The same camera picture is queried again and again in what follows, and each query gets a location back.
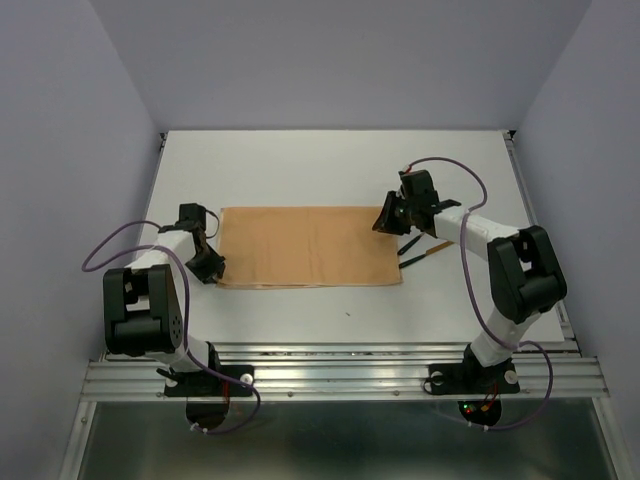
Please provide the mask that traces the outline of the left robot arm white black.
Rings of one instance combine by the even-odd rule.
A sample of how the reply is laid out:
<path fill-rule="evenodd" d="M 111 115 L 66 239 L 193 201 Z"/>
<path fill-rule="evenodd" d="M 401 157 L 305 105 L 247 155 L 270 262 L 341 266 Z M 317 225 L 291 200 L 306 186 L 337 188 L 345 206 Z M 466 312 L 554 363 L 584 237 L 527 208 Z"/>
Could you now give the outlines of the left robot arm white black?
<path fill-rule="evenodd" d="M 105 342 L 110 353 L 145 357 L 167 366 L 169 378 L 188 373 L 188 382 L 199 393 L 215 392 L 223 371 L 215 347 L 188 332 L 188 292 L 195 279 L 215 285 L 223 278 L 225 258 L 208 240 L 207 217 L 211 211 L 197 203 L 179 206 L 178 220 L 158 229 L 155 241 L 124 268 L 109 269 L 103 276 Z"/>

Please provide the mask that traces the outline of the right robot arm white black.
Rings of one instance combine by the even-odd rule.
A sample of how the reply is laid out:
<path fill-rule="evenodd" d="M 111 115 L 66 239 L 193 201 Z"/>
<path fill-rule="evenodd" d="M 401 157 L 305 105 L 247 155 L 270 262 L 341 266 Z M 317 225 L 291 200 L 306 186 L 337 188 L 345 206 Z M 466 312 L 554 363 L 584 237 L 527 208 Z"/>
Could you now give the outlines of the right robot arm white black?
<path fill-rule="evenodd" d="M 482 390 L 496 378 L 495 366 L 518 349 L 526 331 L 567 294 L 567 284 L 546 230 L 538 225 L 516 228 L 476 213 L 488 200 L 466 207 L 442 200 L 426 170 L 399 173 L 400 187 L 386 195 L 372 230 L 402 236 L 413 228 L 457 244 L 467 292 L 482 332 L 471 342 L 472 359 L 460 366 L 463 384 Z M 483 318 L 473 292 L 467 254 L 485 260 L 493 310 Z"/>

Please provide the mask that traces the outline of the peach cloth napkin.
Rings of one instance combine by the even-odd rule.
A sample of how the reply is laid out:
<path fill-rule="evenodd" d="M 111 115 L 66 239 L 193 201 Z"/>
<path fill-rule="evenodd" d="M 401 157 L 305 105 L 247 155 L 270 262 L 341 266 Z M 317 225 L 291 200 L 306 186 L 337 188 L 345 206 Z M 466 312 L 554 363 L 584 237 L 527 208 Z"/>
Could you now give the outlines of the peach cloth napkin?
<path fill-rule="evenodd" d="M 374 287 L 402 282 L 397 240 L 372 226 L 377 207 L 230 207 L 218 251 L 228 289 Z"/>

